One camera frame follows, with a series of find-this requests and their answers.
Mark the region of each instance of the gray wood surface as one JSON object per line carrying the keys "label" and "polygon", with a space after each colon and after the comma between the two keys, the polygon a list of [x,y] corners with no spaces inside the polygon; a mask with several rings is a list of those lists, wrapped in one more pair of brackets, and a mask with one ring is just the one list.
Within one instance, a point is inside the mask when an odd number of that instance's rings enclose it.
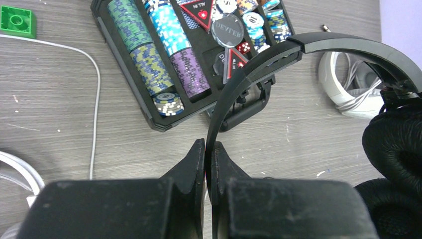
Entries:
{"label": "gray wood surface", "polygon": [[[320,31],[325,23],[333,31],[381,39],[377,0],[284,2],[297,33]],[[195,139],[206,136],[206,116],[166,133],[151,130],[94,23],[90,3],[0,0],[34,10],[38,39],[83,49],[98,62],[103,82],[95,178],[159,177],[184,157]],[[66,49],[3,38],[0,43],[0,150],[26,160],[47,183],[87,179],[97,85],[90,61]],[[317,81],[320,57],[304,56],[278,73],[265,110],[218,136],[252,177],[356,185],[380,176],[361,146],[368,121],[336,111]],[[23,220],[28,193],[4,180],[0,192],[1,235]],[[205,238],[211,238],[210,226],[207,209]]]}

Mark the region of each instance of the black ear pad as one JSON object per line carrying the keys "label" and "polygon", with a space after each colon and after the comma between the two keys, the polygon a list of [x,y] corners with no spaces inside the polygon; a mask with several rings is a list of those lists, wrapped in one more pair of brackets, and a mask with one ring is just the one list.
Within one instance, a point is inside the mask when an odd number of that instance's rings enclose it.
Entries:
{"label": "black ear pad", "polygon": [[380,239],[422,238],[422,202],[387,179],[355,187],[371,215]]}
{"label": "black ear pad", "polygon": [[362,136],[371,164],[422,198],[422,110],[400,108],[374,117]]}

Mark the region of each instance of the green toy block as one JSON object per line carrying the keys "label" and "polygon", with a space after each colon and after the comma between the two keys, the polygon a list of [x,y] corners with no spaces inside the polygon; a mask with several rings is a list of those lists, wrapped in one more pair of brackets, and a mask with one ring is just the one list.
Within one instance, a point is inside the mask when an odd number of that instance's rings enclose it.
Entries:
{"label": "green toy block", "polygon": [[9,35],[36,39],[37,18],[31,10],[3,5],[0,7],[0,30]]}

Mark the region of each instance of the poker chip tray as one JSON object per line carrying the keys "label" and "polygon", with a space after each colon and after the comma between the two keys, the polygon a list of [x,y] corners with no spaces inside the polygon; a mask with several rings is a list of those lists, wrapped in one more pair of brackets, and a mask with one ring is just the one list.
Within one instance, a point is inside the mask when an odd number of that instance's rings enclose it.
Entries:
{"label": "poker chip tray", "polygon": [[[111,49],[117,63],[119,64],[129,86],[131,87],[132,92],[134,93],[135,98],[138,101],[141,107],[142,113],[145,119],[147,120],[149,126],[154,130],[165,132],[177,126],[179,123],[187,120],[188,118],[196,114],[199,114],[201,112],[204,112],[207,109],[210,109],[213,106],[215,106],[216,101],[218,100],[219,95],[224,87],[224,84],[222,83],[222,76],[217,75],[214,72],[212,66],[214,64],[216,55],[224,51],[224,48],[218,45],[218,43],[213,39],[212,35],[208,34],[202,28],[189,29],[185,22],[185,19],[183,18],[182,9],[179,7],[179,5],[176,3],[175,0],[170,0],[173,6],[173,9],[176,12],[177,17],[179,18],[182,28],[192,45],[192,49],[211,87],[209,90],[197,96],[188,98],[173,68],[173,65],[170,62],[170,59],[166,54],[166,50],[162,42],[160,41],[160,38],[154,28],[154,25],[151,22],[148,16],[148,13],[145,10],[145,7],[142,1],[135,0],[135,4],[139,10],[139,13],[141,17],[143,18],[145,25],[154,41],[154,44],[169,72],[169,75],[174,82],[174,86],[169,88],[170,90],[165,90],[164,92],[169,92],[169,91],[177,92],[180,95],[180,98],[185,107],[183,112],[178,115],[164,117],[158,113],[156,106],[154,105],[151,99],[151,96],[149,95],[148,90],[146,89],[144,82],[142,81],[141,76],[132,61],[132,58],[130,57],[124,45],[124,42],[119,35],[117,27],[115,26],[111,16],[109,15],[107,11],[107,5],[110,3],[110,1],[111,0],[93,0],[91,4],[93,17],[96,20],[96,24],[100,32],[102,33],[106,43]],[[290,19],[287,15],[287,11],[285,10],[285,7],[282,1],[279,4],[279,6],[276,7],[276,9],[277,8],[284,10],[284,14],[286,16],[290,31],[292,34],[295,34],[293,26],[290,22]],[[264,11],[261,6],[255,9],[254,12],[259,13],[260,15],[264,16]],[[236,11],[234,14],[237,15],[239,19],[242,19],[238,11]],[[272,37],[270,26],[265,17],[264,17],[264,20],[265,20],[264,27],[263,27],[264,33],[267,38],[267,44],[271,46],[271,45],[276,44],[276,42],[274,38]],[[250,46],[252,46],[251,39],[246,31],[246,27],[245,27],[244,40],[247,41]],[[251,47],[251,51],[245,54],[245,56],[246,58],[251,59],[253,56],[256,56],[257,54],[258,53],[256,52],[256,50],[253,47]],[[271,69],[269,69],[269,71],[280,68],[281,66],[286,65],[286,63],[288,62],[299,61],[301,60],[301,58],[302,58],[302,54],[296,53],[286,58],[280,59],[279,61],[271,65]],[[270,72],[262,71],[260,72],[259,75],[255,77],[255,79],[253,79],[253,81],[259,80],[259,82],[262,84],[266,82],[270,82],[271,84],[274,84],[275,76],[270,75],[269,73]],[[243,111],[249,110],[250,112],[244,112],[245,117],[243,117],[243,119],[240,119],[240,117],[237,116],[236,125],[246,120],[247,118],[251,117],[255,113],[261,111],[265,106],[266,106],[266,103],[263,104],[261,106],[261,109],[258,109],[258,110],[256,109],[256,107],[254,107],[254,109],[248,109],[248,107],[244,108]]]}

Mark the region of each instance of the all in triangle marker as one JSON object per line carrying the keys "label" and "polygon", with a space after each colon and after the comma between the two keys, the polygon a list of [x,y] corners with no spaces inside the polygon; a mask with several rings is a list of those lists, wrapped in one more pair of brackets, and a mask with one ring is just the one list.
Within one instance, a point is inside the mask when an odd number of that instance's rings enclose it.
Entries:
{"label": "all in triangle marker", "polygon": [[223,84],[226,84],[234,71],[238,68],[242,68],[248,59],[242,55],[236,48],[226,48],[225,49],[225,64],[224,64],[224,75],[223,75]]}
{"label": "all in triangle marker", "polygon": [[212,6],[214,5],[214,1],[197,0],[181,4],[180,7],[206,31],[209,31],[212,23]]}

